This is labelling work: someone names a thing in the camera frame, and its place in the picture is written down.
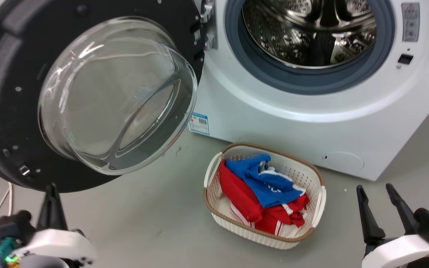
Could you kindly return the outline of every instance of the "washing machine door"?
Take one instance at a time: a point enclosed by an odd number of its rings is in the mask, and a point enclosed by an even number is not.
[[[0,176],[88,189],[163,154],[187,124],[204,56],[193,0],[0,6]]]

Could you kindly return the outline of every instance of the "door hinge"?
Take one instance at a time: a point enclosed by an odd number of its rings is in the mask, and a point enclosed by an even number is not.
[[[200,22],[206,29],[204,50],[218,49],[218,25],[216,24],[216,0],[203,0]]]

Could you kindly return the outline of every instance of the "blue clothing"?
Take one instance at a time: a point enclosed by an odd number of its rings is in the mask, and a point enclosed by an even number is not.
[[[271,160],[268,154],[240,161],[226,160],[226,167],[242,179],[254,192],[263,208],[274,207],[296,200],[303,194],[293,188],[293,182],[279,175],[261,174],[259,166]]]

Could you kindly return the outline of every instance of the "white plastic basket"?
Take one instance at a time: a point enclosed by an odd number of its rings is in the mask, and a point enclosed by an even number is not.
[[[223,194],[219,183],[220,163],[223,159],[241,160],[260,154],[269,154],[271,156],[270,166],[274,166],[277,171],[289,176],[297,185],[305,188],[310,198],[307,214],[305,215],[305,224],[300,227],[292,239],[256,230],[237,221],[230,214],[229,200]],[[324,212],[325,197],[324,179],[314,165],[279,151],[269,150],[253,144],[236,143],[225,148],[224,151],[214,156],[211,160],[204,177],[204,202],[216,223],[245,239],[272,248],[293,248],[300,241],[311,236]]]

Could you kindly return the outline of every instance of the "stainless steel drum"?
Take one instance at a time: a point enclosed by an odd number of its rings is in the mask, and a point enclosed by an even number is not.
[[[330,68],[359,57],[376,38],[365,0],[247,0],[252,39],[293,68]]]

